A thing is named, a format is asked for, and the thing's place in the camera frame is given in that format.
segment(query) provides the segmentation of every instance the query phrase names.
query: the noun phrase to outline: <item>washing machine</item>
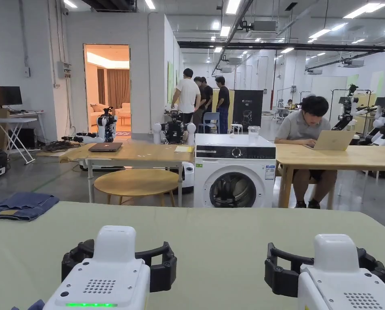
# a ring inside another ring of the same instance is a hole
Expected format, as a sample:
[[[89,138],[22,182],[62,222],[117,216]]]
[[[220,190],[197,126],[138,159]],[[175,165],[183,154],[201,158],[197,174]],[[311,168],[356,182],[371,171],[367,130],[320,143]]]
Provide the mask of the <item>washing machine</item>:
[[[194,207],[271,207],[276,147],[262,137],[196,134]]]

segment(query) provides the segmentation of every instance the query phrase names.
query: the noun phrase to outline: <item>plastic cup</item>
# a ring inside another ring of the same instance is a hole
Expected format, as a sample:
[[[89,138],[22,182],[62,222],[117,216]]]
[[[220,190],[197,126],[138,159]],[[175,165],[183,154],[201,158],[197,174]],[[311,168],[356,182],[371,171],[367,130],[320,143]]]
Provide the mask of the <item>plastic cup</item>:
[[[248,141],[250,144],[256,144],[259,139],[260,126],[248,126]]]

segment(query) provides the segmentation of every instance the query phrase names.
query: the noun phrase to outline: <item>poster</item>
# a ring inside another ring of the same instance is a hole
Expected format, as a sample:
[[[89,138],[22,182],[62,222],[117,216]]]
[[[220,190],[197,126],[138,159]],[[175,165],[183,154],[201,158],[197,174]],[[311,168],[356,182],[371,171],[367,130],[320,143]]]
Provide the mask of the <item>poster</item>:
[[[370,78],[370,90],[373,93],[376,93],[377,97],[382,97],[383,95],[383,74],[384,71],[372,72],[372,76]]]
[[[168,104],[172,104],[174,97],[174,65],[168,62]]]
[[[262,90],[235,90],[232,123],[242,124],[245,132],[248,126],[260,126],[262,106]]]

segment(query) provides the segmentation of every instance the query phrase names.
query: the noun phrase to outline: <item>black banner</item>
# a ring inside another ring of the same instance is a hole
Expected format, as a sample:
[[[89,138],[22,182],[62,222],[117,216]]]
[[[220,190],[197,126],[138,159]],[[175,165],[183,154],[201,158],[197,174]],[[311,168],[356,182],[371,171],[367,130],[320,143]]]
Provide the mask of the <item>black banner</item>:
[[[235,90],[232,123],[242,124],[246,132],[248,126],[260,126],[262,106],[262,90]]]

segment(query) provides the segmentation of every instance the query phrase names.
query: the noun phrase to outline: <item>man in gray shirt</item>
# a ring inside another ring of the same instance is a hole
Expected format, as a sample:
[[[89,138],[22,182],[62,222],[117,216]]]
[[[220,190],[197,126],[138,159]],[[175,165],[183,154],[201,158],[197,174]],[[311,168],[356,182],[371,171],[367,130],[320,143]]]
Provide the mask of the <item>man in gray shirt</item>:
[[[308,96],[301,102],[301,110],[284,118],[275,143],[315,145],[320,132],[330,130],[330,122],[323,116],[329,103],[323,97]],[[319,209],[319,203],[336,183],[337,171],[332,170],[294,170],[293,188],[296,195],[296,208],[306,208],[305,194],[310,178],[317,181],[316,191],[309,208]]]

